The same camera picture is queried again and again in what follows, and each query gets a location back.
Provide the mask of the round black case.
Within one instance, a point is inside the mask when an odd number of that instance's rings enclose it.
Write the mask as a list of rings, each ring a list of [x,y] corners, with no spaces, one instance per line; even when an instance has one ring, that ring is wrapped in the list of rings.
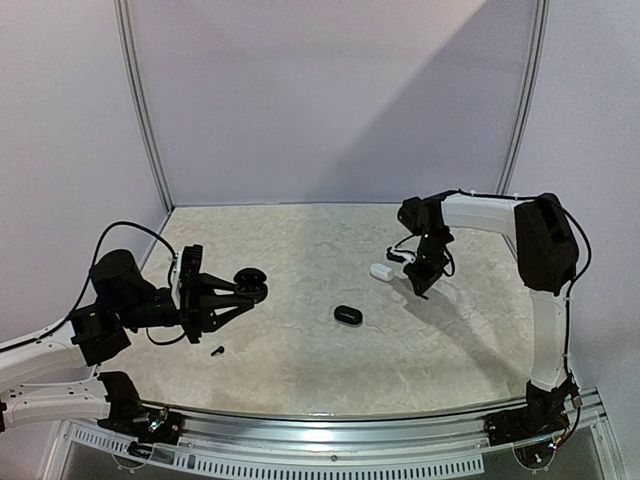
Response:
[[[267,276],[263,271],[257,268],[243,268],[235,274],[233,281],[234,292],[239,297],[250,299],[255,304],[267,298]]]

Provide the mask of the white earbud charging case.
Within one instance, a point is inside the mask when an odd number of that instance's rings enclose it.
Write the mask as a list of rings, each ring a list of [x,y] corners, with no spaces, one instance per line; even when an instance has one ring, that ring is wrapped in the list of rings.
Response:
[[[395,278],[395,271],[387,265],[374,263],[370,267],[370,275],[380,281],[391,282]]]

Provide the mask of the black stem earbud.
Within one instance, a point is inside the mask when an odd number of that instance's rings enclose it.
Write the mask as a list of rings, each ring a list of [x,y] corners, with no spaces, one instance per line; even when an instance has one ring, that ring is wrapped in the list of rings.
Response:
[[[217,355],[223,354],[224,352],[225,352],[225,348],[223,346],[219,346],[210,354],[210,356],[215,357]]]

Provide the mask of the black earbud charging case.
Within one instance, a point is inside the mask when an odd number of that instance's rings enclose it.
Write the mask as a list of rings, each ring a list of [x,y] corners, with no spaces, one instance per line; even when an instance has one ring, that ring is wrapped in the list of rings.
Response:
[[[342,325],[350,326],[350,327],[358,327],[363,322],[362,312],[356,308],[346,306],[346,305],[337,306],[334,309],[333,315],[334,315],[334,319],[338,323]]]

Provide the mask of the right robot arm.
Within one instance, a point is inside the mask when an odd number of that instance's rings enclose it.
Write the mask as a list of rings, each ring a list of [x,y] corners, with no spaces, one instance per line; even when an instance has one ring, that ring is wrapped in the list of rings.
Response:
[[[567,396],[575,393],[568,365],[570,292],[581,273],[572,216],[553,193],[516,197],[448,190],[404,200],[399,222],[418,238],[409,258],[389,248],[388,259],[403,266],[416,296],[442,276],[454,273],[449,246],[453,229],[473,229],[512,238],[517,268],[529,290],[534,317],[534,361],[526,385],[526,405],[489,420],[490,430],[504,421],[527,436],[560,427]]]

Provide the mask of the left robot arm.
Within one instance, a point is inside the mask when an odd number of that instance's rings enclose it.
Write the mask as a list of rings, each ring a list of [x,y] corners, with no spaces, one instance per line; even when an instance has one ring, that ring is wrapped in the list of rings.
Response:
[[[264,301],[267,276],[255,268],[226,281],[201,272],[203,248],[178,255],[171,284],[145,280],[126,249],[105,254],[89,270],[95,301],[65,320],[1,346],[1,428],[64,419],[90,419],[143,444],[179,442],[182,414],[148,407],[120,371],[103,372],[76,384],[36,385],[38,378],[66,369],[93,367],[127,349],[130,333],[178,327],[195,345]]]

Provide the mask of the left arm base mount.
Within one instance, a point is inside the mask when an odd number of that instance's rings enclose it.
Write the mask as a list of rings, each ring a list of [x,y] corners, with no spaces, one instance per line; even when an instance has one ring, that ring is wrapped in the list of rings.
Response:
[[[185,417],[168,406],[146,407],[139,402],[112,403],[109,415],[99,419],[99,427],[135,437],[139,443],[177,445]]]

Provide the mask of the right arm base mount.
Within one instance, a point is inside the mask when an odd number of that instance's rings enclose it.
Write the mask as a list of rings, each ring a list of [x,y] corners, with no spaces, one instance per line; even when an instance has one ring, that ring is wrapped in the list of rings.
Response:
[[[483,429],[491,446],[517,443],[551,435],[569,425],[565,399],[533,399],[515,409],[489,414]]]

